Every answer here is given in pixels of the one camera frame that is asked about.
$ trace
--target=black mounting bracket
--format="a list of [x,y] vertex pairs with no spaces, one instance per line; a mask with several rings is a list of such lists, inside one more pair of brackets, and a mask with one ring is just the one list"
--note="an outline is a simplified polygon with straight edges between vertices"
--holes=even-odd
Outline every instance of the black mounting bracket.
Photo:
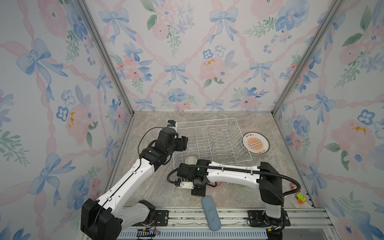
[[[168,210],[155,210],[155,216],[154,219],[156,220],[156,226],[157,227],[166,227],[168,226]],[[143,224],[141,222],[136,223],[133,225],[134,227],[143,227]]]
[[[288,214],[285,210],[285,219],[284,225],[286,227],[291,225]],[[265,219],[265,210],[249,210],[248,211],[248,220],[251,227],[268,227],[269,223]]]

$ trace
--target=blue sponge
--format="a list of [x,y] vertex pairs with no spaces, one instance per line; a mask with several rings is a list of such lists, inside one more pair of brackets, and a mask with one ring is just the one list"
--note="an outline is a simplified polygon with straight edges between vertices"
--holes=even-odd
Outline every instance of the blue sponge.
[[217,231],[221,228],[221,221],[218,217],[218,213],[215,207],[215,203],[210,196],[206,196],[201,200],[203,204],[203,209],[205,217],[207,218],[209,229],[212,231]]

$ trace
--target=plate with orange sunburst design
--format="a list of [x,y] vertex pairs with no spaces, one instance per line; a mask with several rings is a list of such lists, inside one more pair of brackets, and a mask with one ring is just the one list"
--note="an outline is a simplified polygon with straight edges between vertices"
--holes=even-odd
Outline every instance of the plate with orange sunburst design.
[[244,134],[242,144],[252,154],[264,154],[269,150],[268,139],[258,132]]

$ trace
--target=toy car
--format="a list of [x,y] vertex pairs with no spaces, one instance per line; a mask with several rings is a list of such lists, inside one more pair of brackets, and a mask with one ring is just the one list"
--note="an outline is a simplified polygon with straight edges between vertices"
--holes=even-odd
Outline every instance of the toy car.
[[297,201],[301,204],[304,204],[305,203],[305,197],[303,197],[303,195],[301,193],[297,194],[295,196],[295,198],[297,199]]

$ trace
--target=floral wallpaper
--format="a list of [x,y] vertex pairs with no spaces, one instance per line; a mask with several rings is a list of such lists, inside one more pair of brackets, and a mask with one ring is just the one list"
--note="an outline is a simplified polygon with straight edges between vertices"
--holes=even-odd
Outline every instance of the floral wallpaper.
[[0,6],[0,240],[76,239],[129,114],[72,1]]
[[271,111],[332,0],[86,3],[135,111]]
[[384,239],[383,58],[384,1],[345,1],[275,115],[342,240]]

